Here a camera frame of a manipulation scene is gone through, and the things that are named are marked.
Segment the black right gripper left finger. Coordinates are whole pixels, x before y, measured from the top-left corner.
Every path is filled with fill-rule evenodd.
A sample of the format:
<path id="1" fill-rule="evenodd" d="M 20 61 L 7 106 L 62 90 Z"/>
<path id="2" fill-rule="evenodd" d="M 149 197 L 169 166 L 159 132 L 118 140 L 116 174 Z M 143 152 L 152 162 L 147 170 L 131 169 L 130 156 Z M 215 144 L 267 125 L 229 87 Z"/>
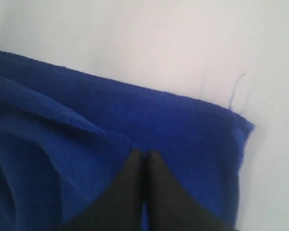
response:
<path id="1" fill-rule="evenodd" d="M 144 156 L 138 149 L 128 155 L 123 168 L 90 206 L 59 231 L 139 231 L 143 204 Z"/>

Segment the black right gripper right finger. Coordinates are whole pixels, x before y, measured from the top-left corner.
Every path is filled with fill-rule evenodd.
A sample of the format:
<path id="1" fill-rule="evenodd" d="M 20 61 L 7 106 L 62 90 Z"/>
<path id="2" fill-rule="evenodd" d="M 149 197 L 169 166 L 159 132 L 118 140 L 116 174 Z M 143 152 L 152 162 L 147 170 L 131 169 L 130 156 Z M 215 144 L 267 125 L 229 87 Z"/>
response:
<path id="1" fill-rule="evenodd" d="M 151 231 L 235 231 L 188 193 L 158 151 L 146 158 L 148 220 Z"/>

